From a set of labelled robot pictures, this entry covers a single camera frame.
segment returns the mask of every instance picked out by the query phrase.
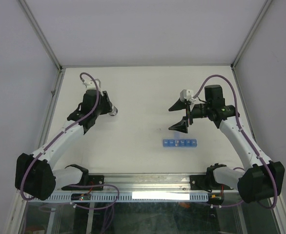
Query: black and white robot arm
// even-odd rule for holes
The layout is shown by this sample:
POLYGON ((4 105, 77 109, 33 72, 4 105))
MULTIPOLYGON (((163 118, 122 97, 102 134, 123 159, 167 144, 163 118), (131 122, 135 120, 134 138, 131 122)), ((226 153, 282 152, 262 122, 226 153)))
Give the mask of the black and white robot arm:
POLYGON ((202 101, 204 103, 201 104, 195 104, 192 90, 181 91, 180 98, 169 108, 169 111, 185 109, 186 114, 179 123, 172 125, 169 130, 188 133, 188 126, 193 124, 194 118, 207 117, 229 139, 240 157, 245 171, 235 171, 226 165, 216 163, 207 168, 204 179, 196 181, 196 184, 207 191, 220 188, 221 184, 227 185, 238 190, 242 199, 250 203, 274 197, 275 189, 272 182, 275 182, 277 195, 279 195, 285 172, 281 162, 273 162, 253 140, 244 125, 238 126, 237 118, 241 123, 239 114, 237 113, 238 116, 236 116, 234 106, 225 105, 220 85, 208 85, 204 90, 205 101, 202 101), (256 148, 259 155, 256 155, 251 145, 256 148), (264 164, 272 173, 273 181, 264 164))
POLYGON ((82 102, 68 116, 63 127, 51 141, 35 150, 32 154, 19 156, 16 166, 15 187, 21 189, 23 184, 23 191, 21 189, 22 196, 23 192, 26 192, 40 200, 45 200, 54 190, 64 186, 88 184, 88 170, 86 168, 76 164, 59 170, 54 170, 54 167, 71 144, 86 134, 95 124, 99 115, 109 114, 115 116, 118 110, 110 102, 107 92, 101 90, 101 82, 99 80, 94 80, 97 84, 95 85, 93 81, 85 80, 82 76, 81 79, 86 86, 86 92, 82 102), (22 183, 27 169, 34 160, 35 163, 26 175, 25 182, 22 183))

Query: white tabletop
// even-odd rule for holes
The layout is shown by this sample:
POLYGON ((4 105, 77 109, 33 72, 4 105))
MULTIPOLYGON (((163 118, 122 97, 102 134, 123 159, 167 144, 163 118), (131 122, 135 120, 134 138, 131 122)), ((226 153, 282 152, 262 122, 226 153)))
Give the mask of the white tabletop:
MULTIPOLYGON (((168 127, 185 115, 184 111, 168 112, 168 108, 178 100, 182 89, 197 92, 212 74, 231 81, 241 119, 247 126, 229 66, 67 68, 49 139, 82 101, 85 87, 79 79, 81 72, 101 80, 102 89, 119 112, 115 117, 100 116, 95 126, 66 151, 55 169, 75 163, 91 173, 200 173, 214 163, 242 166, 228 139, 207 118, 194 119, 189 134, 180 133, 180 138, 197 139, 198 147, 163 147, 164 138, 175 136, 168 127)), ((226 104, 234 104, 225 81, 213 78, 209 84, 220 84, 226 104)))

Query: white strip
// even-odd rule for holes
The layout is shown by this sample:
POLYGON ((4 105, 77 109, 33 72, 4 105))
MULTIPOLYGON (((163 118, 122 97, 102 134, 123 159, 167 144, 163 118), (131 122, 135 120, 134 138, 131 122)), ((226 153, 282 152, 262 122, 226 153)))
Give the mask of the white strip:
POLYGON ((132 199, 190 200, 190 194, 166 192, 133 192, 132 199))

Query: ventilation grille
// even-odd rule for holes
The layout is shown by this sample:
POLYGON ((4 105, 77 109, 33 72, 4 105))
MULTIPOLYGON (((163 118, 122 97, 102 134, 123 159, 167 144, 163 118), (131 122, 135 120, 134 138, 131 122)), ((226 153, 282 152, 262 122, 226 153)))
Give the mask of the ventilation grille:
MULTIPOLYGON (((46 203, 66 203, 71 202, 71 192, 54 192, 45 201, 41 201, 37 198, 33 199, 31 202, 46 202, 46 203)), ((117 193, 96 193, 92 194, 89 201, 74 201, 78 202, 112 202, 116 199, 117 193)), ((132 193, 120 193, 117 202, 177 202, 181 200, 166 200, 166 199, 132 199, 132 193)), ((190 200, 187 202, 207 202, 207 193, 190 193, 190 200)))

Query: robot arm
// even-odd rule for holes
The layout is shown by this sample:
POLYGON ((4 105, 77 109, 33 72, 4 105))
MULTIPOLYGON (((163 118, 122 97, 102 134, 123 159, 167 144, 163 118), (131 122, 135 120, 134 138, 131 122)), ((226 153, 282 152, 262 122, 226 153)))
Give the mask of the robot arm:
POLYGON ((71 113, 63 127, 56 133, 53 140, 47 142, 32 154, 22 154, 17 159, 15 187, 20 189, 21 182, 30 163, 36 156, 40 158, 32 166, 24 183, 24 191, 40 200, 47 199, 54 190, 70 184, 88 184, 88 170, 76 164, 65 169, 54 170, 54 167, 71 144, 82 137, 95 124, 99 115, 115 116, 117 108, 110 102, 106 91, 101 90, 101 82, 96 80, 99 89, 99 99, 96 109, 97 90, 94 82, 82 79, 86 86, 83 101, 71 113))
POLYGON ((220 85, 205 87, 205 101, 203 104, 194 104, 192 90, 183 90, 179 100, 169 109, 177 111, 186 109, 186 116, 169 128, 169 130, 188 132, 188 126, 193 124, 194 118, 207 117, 213 121, 218 129, 229 139, 238 156, 240 157, 245 172, 239 172, 226 167, 223 164, 215 164, 207 168, 206 177, 196 181, 205 190, 217 189, 220 184, 225 184, 239 191, 242 199, 250 203, 274 196, 274 190, 269 175, 264 168, 260 157, 269 167, 277 187, 278 195, 281 193, 285 169, 280 162, 272 162, 242 125, 237 125, 235 107, 225 105, 223 92, 220 85), (256 147, 260 156, 257 156, 249 142, 242 134, 247 134, 251 143, 256 147))

